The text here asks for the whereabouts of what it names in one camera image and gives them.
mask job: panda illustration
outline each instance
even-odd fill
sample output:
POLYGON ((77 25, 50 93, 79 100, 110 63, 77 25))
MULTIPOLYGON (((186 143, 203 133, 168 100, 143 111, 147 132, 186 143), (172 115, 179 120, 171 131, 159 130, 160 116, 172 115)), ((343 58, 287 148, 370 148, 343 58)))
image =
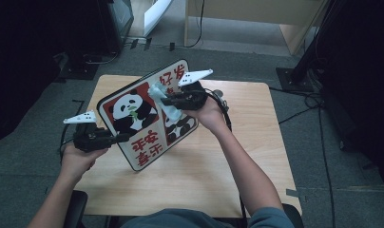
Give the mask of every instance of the panda illustration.
POLYGON ((136 89, 121 97, 109 108, 109 112, 112 113, 115 130, 119 134, 129 134, 129 137, 153 124, 157 117, 157 109, 143 100, 136 89))
POLYGON ((165 133, 169 143, 173 143, 179 137, 185 135, 195 124, 195 119, 190 116, 182 115, 182 118, 177 122, 172 122, 165 119, 165 133))

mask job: black chair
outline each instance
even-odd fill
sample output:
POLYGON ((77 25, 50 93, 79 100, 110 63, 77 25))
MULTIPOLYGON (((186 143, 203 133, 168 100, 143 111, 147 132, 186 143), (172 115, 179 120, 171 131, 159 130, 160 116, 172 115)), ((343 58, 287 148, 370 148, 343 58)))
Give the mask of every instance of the black chair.
MULTIPOLYGON (((70 204, 67 209, 67 216, 65 219, 65 228, 85 228, 85 226, 82 223, 82 217, 83 213, 85 212, 86 204, 87 204, 87 193, 82 191, 74 190, 71 199, 70 204)), ((296 228, 303 228, 304 224, 302 223, 301 215, 299 214, 296 207, 290 204, 283 203, 283 209, 286 213, 287 217, 293 222, 293 225, 296 228)), ((221 219, 221 221, 229 222, 231 220, 236 220, 235 218, 228 218, 228 219, 221 219)), ((233 224, 240 224, 240 222, 237 220, 237 222, 229 222, 233 224)))

